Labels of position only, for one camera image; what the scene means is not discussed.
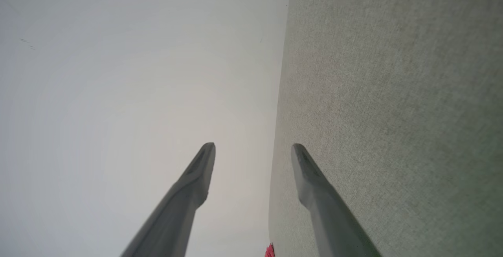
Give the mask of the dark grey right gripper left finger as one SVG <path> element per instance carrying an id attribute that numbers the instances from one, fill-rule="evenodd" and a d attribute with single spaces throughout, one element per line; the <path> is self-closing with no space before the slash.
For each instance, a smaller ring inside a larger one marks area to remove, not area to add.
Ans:
<path id="1" fill-rule="evenodd" d="M 196 214 L 209 193 L 216 147 L 205 143 L 121 256 L 184 257 Z"/>

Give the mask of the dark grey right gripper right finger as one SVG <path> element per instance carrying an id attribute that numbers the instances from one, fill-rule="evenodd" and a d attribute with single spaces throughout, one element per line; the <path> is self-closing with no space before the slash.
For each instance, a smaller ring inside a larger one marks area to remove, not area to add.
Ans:
<path id="1" fill-rule="evenodd" d="M 300 203 L 309 211 L 321 257 L 379 257 L 381 254 L 307 149 L 291 149 Z"/>

